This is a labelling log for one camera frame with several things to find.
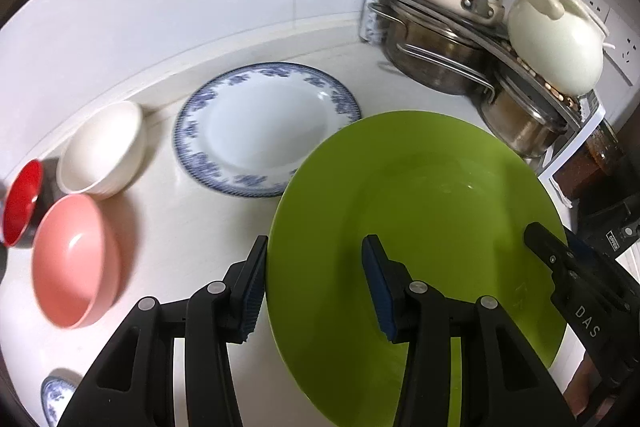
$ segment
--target bowl rim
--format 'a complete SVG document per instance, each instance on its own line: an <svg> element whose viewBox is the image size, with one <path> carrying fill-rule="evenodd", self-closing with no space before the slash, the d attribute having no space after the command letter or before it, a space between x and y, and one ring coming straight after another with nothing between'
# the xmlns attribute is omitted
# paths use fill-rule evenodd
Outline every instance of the bowl rim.
<svg viewBox="0 0 640 427"><path fill-rule="evenodd" d="M100 233L100 281L98 282L98 291L95 293L95 295L93 295L91 297L91 300L89 301L89 304L87 305L86 309L84 310L84 312L82 313L82 316L76 320L76 322L74 322L72 325L69 326L61 326L60 324L54 322L49 315L47 314L46 311L44 311L44 308L42 307L42 304L40 303L40 298L38 297L38 290L37 290L37 286L35 283L35 271L34 271L34 265L36 263L36 258L37 256L37 252L40 250L37 248L38 245L38 238L40 237L40 233L43 229L43 225L45 224L45 222L47 221L47 219L50 217L50 214L54 211L54 209L57 206L60 206L61 204L63 204L63 201L66 203L68 202L68 200L70 199L74 199L77 200L81 198L81 200L87 201L89 203L89 206L92 209L92 212L94 213L94 216L97 217L97 221L98 224L100 225L98 231ZM81 325L85 318L87 317L87 315L89 315L89 313L91 313L91 311L94 309L95 306L95 301L97 301L98 295L99 295L99 289L102 286L102 280L104 279L104 268L105 268L105 264L106 264L106 248L107 248L107 244L106 244L106 230L105 230L105 223L104 223L104 217L102 216L102 212L100 211L100 207L98 206L98 204L94 201L94 198L92 198L91 196L89 196L88 194L68 194L62 198L60 198L58 201L56 201L53 205L51 205L51 208L47 211L47 213L44 215L44 217L42 218L42 221L40 222L40 225L38 227L38 229L36 230L36 235L33 238L33 251L31 253L31 285L33 286L33 293L35 295L36 298L36 302L38 303L38 308L40 308L40 311L42 312L42 314L47 317L47 320L52 323L53 325L55 325L57 328L61 328L64 330L71 330L74 328L77 328L79 325Z"/></svg>
<svg viewBox="0 0 640 427"><path fill-rule="evenodd" d="M67 187L65 185L65 183L63 182L63 179L62 179L62 176L63 176L62 175L62 168L63 168L65 156L66 156L68 150L71 148L71 146L73 145L73 143L76 140L76 137L78 136L80 131L82 131L82 129L84 129L91 121L95 120L95 118L97 118L98 115L100 115L103 111L106 111L109 108L114 107L116 105L128 105L130 107L135 108L135 110L136 110L136 132L133 135L133 138L130 140L129 145L127 146L125 151L118 157L117 161L113 164L113 167L104 176L102 176L99 180L96 180L94 183L92 183L90 185L87 185L86 187L80 188L78 190L71 190L71 188L69 188L69 187ZM74 131L73 135L71 136L69 141L66 143L62 153L60 154L60 159L58 160L58 165L56 166L56 182L58 183L58 187L60 187L60 189L64 193L69 194L69 195L71 195L71 194L84 194L86 192L91 192L92 188L94 188L96 185L98 185L99 183L101 183L102 181L107 179L111 175L111 173L115 169L118 168L118 166L122 163L122 161L127 156L127 154L129 154L130 150L133 148L136 140L138 139L138 136L140 135L140 130L142 129L143 120L144 120L144 115L142 113L142 108L140 107L139 104L137 104L135 102L131 102L130 100L121 100L120 102L113 102L113 103L110 103L108 105L105 105L104 107L101 107L96 112L94 112L89 118L84 120L80 124L80 126Z"/></svg>
<svg viewBox="0 0 640 427"><path fill-rule="evenodd" d="M20 180L21 176L24 175L24 172L26 171L27 167L30 167L31 165L34 165L34 164L36 164L38 166L38 174L40 176L40 179L39 179L39 182L38 182L38 193L37 193L36 197L34 198L34 200L31 201L31 205L30 205L30 209L29 209L29 217L25 221L24 225L22 226L22 229L20 230L20 233L17 235L17 237L15 238L14 241L9 243L6 240L6 234L5 234L6 227L4 226L4 220L6 219L7 209L11 206L10 204L12 202L12 196L15 194L15 190L14 189L16 187L16 182L18 180ZM2 230L2 242L4 243L4 245L6 247L14 247L15 245L17 245L18 241L20 241L20 239L24 235L25 230L27 230L27 227L29 226L29 223L31 222L31 217L33 217L33 211L36 208L36 203L38 201L38 198L40 197L40 193L42 192L42 184L43 183L44 183L44 165L42 164L42 162L40 160L38 160L37 158L34 158L33 160L29 160L27 163L24 164L22 169L20 169L20 172L18 172L17 176L15 177L13 183L9 187L9 190L8 190L8 192L6 194L6 197L4 198L4 205L2 207L2 221L1 221L1 227L0 227L0 229Z"/></svg>

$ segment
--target red bowl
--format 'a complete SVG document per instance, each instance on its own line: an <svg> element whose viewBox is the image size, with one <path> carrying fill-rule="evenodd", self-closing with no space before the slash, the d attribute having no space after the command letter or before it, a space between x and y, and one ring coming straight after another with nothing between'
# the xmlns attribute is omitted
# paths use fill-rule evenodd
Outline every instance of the red bowl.
<svg viewBox="0 0 640 427"><path fill-rule="evenodd" d="M39 160L31 160L16 176L4 200L2 236L8 247L29 248L36 229L53 203Z"/></svg>

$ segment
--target pink bowl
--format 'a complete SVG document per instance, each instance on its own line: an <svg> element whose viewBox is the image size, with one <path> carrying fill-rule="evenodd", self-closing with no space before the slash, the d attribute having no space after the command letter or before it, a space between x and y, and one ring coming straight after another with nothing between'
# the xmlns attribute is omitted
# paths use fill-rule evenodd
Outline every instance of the pink bowl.
<svg viewBox="0 0 640 427"><path fill-rule="evenodd" d="M120 278L113 233L94 200L71 194L44 216L31 274L43 313L61 328L93 324L110 308Z"/></svg>

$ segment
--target plate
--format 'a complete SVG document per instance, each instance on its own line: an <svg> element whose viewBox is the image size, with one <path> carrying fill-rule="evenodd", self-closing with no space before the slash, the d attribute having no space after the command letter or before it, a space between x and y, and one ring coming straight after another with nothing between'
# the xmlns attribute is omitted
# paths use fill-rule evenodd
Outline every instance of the plate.
<svg viewBox="0 0 640 427"><path fill-rule="evenodd" d="M550 270L522 240L532 221L564 237L534 172L469 123L389 112L322 143L289 183L268 246L271 328L302 391L338 427L393 423L407 345L378 328L360 260L369 233L445 296L495 296L550 365L565 324L549 300ZM458 425L452 346L449 424Z"/></svg>
<svg viewBox="0 0 640 427"><path fill-rule="evenodd" d="M65 412L66 406L75 392L76 387L62 378L47 377L44 379L40 388L40 400L49 427L58 425L62 413Z"/></svg>
<svg viewBox="0 0 640 427"><path fill-rule="evenodd" d="M289 62L252 64L193 93L178 114L174 149L206 187L235 196L279 196L308 154L360 119L334 77Z"/></svg>

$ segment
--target white bowl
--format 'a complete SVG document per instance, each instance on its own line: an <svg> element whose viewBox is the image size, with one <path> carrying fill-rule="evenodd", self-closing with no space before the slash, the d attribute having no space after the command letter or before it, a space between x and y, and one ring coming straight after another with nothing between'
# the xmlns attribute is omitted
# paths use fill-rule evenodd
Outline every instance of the white bowl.
<svg viewBox="0 0 640 427"><path fill-rule="evenodd" d="M117 102L85 121L60 156L56 179L66 194L87 193L99 200L122 190L145 153L140 106Z"/></svg>

